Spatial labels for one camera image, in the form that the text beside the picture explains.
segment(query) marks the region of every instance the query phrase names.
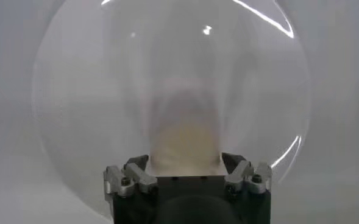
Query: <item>metal bracket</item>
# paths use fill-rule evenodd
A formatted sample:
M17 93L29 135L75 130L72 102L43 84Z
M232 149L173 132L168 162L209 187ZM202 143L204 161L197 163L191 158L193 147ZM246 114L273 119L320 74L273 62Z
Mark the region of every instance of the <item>metal bracket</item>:
M104 171L105 194L117 193L120 197L131 196L135 191L133 180L125 177L117 166L108 166Z
M138 187L142 193L148 194L157 188L157 178L148 175L135 163L126 164L124 172L127 177L138 183Z
M226 186L230 186L234 191L238 192L241 190L243 181L254 174L254 168L251 163L246 160L240 161L233 172L224 177Z
M249 191L253 194L263 194L271 191L272 170L266 163L259 163L255 174L247 180Z

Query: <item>transparent sphere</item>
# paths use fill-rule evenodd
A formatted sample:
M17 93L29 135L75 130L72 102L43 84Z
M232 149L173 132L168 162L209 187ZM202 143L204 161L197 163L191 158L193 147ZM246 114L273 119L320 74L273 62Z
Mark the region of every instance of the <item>transparent sphere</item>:
M34 67L43 146L107 217L102 171L151 155L156 175L217 175L219 153L288 173L310 99L299 40L273 0L68 0Z

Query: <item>screw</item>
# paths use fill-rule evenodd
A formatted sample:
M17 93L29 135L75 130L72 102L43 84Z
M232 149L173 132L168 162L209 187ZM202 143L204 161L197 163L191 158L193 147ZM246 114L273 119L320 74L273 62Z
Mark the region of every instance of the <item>screw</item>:
M127 177L123 177L123 178L121 179L121 185L122 185L122 186L128 186L128 185L130 185L130 179L127 178Z
M252 176L251 181L260 184L262 183L262 177L259 174L255 174L254 176Z

